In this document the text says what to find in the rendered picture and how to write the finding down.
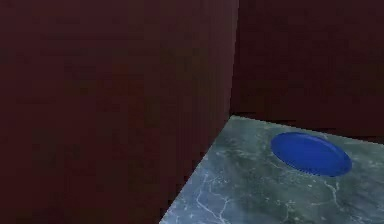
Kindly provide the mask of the blue round plate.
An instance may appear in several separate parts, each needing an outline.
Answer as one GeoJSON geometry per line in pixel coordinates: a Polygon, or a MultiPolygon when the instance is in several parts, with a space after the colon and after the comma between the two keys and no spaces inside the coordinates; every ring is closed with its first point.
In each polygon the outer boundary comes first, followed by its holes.
{"type": "Polygon", "coordinates": [[[352,160],[342,148],[311,134],[280,133],[270,146],[282,162],[308,174],[337,177],[352,169],[352,160]]]}

